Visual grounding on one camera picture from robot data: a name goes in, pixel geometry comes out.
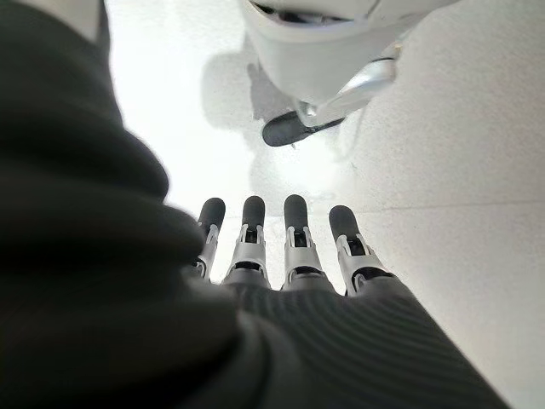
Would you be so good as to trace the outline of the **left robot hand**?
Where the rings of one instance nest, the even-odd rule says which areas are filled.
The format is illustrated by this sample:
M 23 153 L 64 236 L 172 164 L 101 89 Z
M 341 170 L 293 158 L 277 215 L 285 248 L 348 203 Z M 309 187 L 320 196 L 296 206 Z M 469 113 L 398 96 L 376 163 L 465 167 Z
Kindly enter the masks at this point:
M 202 279 L 109 51 L 101 1 L 1 4 L 2 407 L 504 407 L 393 274 Z

